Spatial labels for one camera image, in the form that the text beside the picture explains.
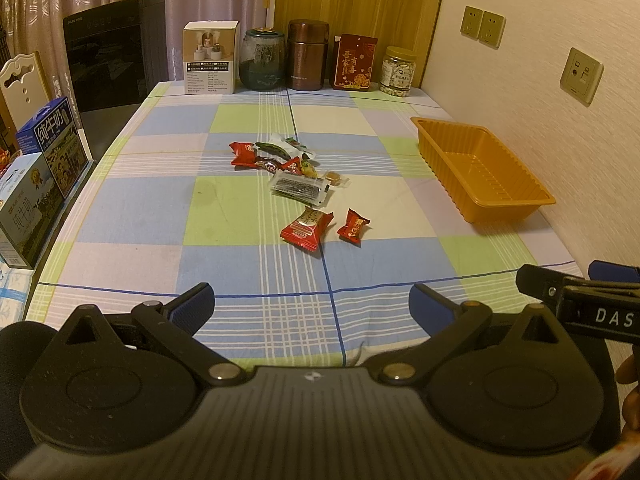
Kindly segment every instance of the rectangular plastic tray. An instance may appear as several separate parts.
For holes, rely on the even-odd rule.
[[[520,220],[556,199],[486,128],[412,117],[422,158],[467,222]]]

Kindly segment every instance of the finger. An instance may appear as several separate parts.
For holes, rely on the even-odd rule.
[[[631,384],[638,380],[636,371],[636,360],[632,355],[624,360],[620,368],[616,370],[616,381],[620,384]]]
[[[640,430],[640,392],[638,388],[633,389],[622,403],[622,418],[632,430]]]
[[[640,442],[640,431],[634,431],[628,424],[625,424],[620,439],[626,442]]]

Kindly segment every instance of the electrical outlet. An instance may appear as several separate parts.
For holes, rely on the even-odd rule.
[[[498,48],[504,31],[504,24],[507,19],[500,14],[485,11],[482,15],[482,23],[480,25],[480,33],[478,40],[483,43]]]
[[[572,47],[560,78],[560,86],[589,106],[603,72],[602,63]]]
[[[480,23],[482,22],[482,9],[475,7],[465,7],[465,15],[462,17],[462,25],[460,32],[465,36],[476,40],[480,32]]]

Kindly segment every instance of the plastic jar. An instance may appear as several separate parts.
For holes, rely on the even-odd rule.
[[[382,58],[380,90],[385,94],[407,97],[415,74],[415,52],[398,46],[388,46]]]

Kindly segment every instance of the brown metal canister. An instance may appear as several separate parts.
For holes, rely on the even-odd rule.
[[[291,20],[287,36],[286,83],[294,90],[319,90],[324,83],[329,24]]]

